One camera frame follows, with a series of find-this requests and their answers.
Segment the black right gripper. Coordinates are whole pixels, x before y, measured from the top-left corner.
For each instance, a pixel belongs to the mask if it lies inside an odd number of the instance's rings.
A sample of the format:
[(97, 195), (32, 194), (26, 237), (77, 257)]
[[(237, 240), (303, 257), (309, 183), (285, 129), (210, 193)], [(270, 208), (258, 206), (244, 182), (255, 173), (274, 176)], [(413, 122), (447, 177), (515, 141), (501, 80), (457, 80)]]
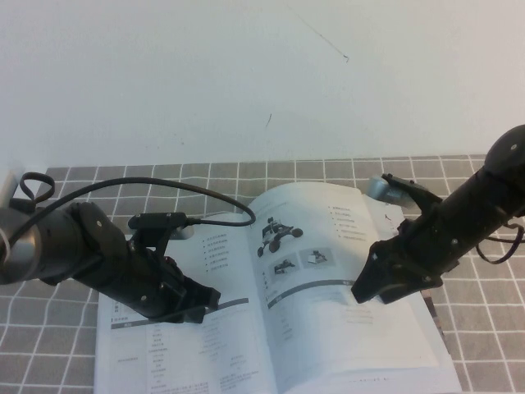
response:
[(351, 291), (358, 304), (378, 296), (385, 305), (441, 287), (442, 274), (464, 254), (464, 197), (419, 195), (421, 216), (404, 220), (398, 234), (370, 247)]

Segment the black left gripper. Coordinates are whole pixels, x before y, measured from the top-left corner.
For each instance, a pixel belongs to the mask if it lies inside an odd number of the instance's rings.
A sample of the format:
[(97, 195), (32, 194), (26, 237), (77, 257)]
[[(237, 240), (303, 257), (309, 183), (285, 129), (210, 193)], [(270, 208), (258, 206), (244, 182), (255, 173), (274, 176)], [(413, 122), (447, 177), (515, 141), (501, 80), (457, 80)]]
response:
[(149, 320), (201, 324), (206, 309), (218, 309), (218, 290), (185, 277), (173, 259), (145, 247), (128, 245), (123, 257), (104, 266), (112, 270), (97, 290)]

